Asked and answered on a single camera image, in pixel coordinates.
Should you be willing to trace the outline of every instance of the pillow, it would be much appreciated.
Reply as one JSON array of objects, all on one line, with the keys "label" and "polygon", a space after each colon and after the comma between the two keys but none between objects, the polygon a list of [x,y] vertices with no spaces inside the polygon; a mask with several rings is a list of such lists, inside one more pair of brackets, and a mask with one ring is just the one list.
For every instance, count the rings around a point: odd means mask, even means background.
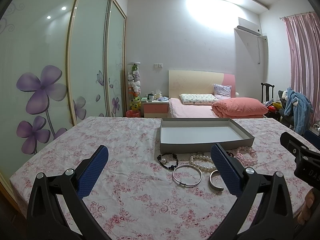
[{"label": "pillow", "polygon": [[227,99],[231,98],[231,88],[232,86],[222,86],[222,85],[217,85],[213,84],[214,86],[214,96],[217,99]]},{"label": "pillow", "polygon": [[248,115],[264,115],[268,108],[254,98],[229,98],[219,100],[212,104],[214,112],[219,111],[222,115],[243,117]]},{"label": "pillow", "polygon": [[181,94],[184,105],[212,105],[218,99],[213,94]]}]

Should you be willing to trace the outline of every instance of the bolt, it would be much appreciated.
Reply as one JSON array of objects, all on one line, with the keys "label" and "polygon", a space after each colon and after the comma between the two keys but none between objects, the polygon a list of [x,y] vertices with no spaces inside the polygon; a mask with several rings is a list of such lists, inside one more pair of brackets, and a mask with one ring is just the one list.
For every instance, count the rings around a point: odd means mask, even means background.
[{"label": "bolt", "polygon": [[277,172],[276,172],[276,175],[277,175],[279,178],[282,178],[282,177],[283,177],[283,174],[282,174],[281,171],[277,171]]},{"label": "bolt", "polygon": [[67,176],[72,175],[72,174],[73,174],[73,169],[68,169],[68,170],[66,170],[65,174],[66,174]]},{"label": "bolt", "polygon": [[37,179],[42,179],[44,176],[44,174],[42,172],[38,173],[37,174]]},{"label": "bolt", "polygon": [[245,172],[248,174],[254,174],[254,169],[253,168],[246,168]]}]

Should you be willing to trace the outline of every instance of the blue gripper pad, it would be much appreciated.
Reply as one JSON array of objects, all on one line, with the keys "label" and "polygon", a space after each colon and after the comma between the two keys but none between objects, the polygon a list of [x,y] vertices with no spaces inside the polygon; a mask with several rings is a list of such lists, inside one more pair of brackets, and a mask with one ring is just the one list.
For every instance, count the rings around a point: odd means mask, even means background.
[{"label": "blue gripper pad", "polygon": [[227,156],[218,148],[217,144],[211,147],[211,159],[229,192],[239,197],[242,194],[241,178],[227,159]]},{"label": "blue gripper pad", "polygon": [[87,168],[82,173],[81,177],[78,179],[78,196],[79,198],[84,198],[89,196],[93,189],[94,184],[96,184],[104,166],[107,164],[109,158],[108,148],[102,146],[95,157],[90,161]]}]

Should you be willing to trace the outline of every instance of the open box lid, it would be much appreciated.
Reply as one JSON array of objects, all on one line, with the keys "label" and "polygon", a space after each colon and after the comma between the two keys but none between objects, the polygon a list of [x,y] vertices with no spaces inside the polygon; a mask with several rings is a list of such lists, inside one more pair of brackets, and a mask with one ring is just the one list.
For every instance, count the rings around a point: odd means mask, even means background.
[{"label": "open box lid", "polygon": [[161,153],[210,152],[220,143],[225,150],[252,146],[254,137],[230,118],[163,118]]}]

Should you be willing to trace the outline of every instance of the patterned pillow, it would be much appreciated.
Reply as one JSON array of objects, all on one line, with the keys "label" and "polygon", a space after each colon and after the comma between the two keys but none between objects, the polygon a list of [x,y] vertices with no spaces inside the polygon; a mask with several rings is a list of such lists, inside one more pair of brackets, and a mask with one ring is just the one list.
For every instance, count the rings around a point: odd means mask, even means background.
[{"label": "patterned pillow", "polygon": [[181,94],[184,105],[212,105],[218,99],[212,94]]},{"label": "patterned pillow", "polygon": [[214,84],[214,95],[218,99],[231,98],[231,88],[232,86],[222,86]]}]

